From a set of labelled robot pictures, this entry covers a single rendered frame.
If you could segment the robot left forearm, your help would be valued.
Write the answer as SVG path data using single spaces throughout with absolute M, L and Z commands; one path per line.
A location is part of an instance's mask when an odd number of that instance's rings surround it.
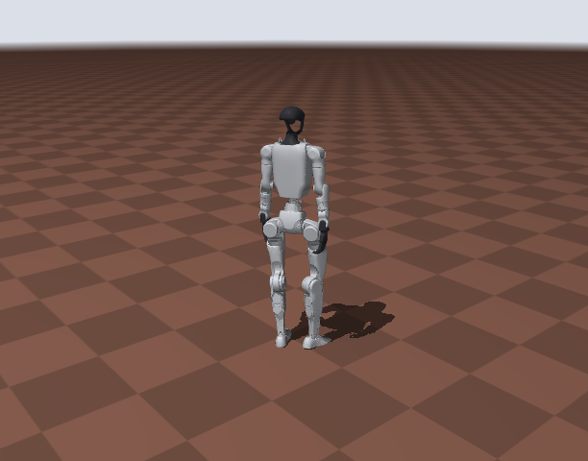
M 271 216 L 270 210 L 271 210 L 271 197 L 272 197 L 272 192 L 270 190 L 262 189 L 261 188 L 261 182 L 260 182 L 259 196 L 260 196 L 260 212 L 259 212 L 259 215 L 261 213 L 264 213 L 265 214 L 265 217 L 266 217 L 266 220 L 267 220 Z M 260 216 L 259 216 L 259 218 L 260 218 Z

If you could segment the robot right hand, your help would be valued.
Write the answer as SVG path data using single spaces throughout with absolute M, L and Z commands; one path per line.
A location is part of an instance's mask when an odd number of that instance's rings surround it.
M 328 231 L 329 230 L 330 230 L 329 228 L 326 228 L 326 222 L 324 220 L 321 220 L 319 223 L 319 231 L 321 231 L 320 244 L 319 244 L 318 250 L 313 252 L 314 254 L 319 255 L 320 253 L 322 253 L 325 250 L 326 243 L 328 241 Z

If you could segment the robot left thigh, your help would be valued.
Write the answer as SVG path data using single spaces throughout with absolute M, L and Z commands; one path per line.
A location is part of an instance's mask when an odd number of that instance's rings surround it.
M 273 288 L 282 291 L 286 288 L 284 275 L 284 247 L 285 235 L 279 230 L 279 217 L 269 219 L 263 226 L 263 233 L 267 236 L 267 250 L 271 261 Z

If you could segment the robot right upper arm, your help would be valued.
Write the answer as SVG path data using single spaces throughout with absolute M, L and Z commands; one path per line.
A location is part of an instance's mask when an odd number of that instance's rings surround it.
M 314 179 L 313 192 L 317 195 L 323 195 L 323 185 L 326 176 L 325 150 L 319 146 L 307 145 L 306 152 L 308 158 L 312 160 L 312 173 Z

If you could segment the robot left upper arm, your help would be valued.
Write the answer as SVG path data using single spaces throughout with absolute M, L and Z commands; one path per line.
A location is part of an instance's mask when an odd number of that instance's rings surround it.
M 274 179 L 272 179 L 273 165 L 272 165 L 272 147 L 274 144 L 265 145 L 260 150 L 261 155 L 261 188 L 266 190 L 274 189 Z

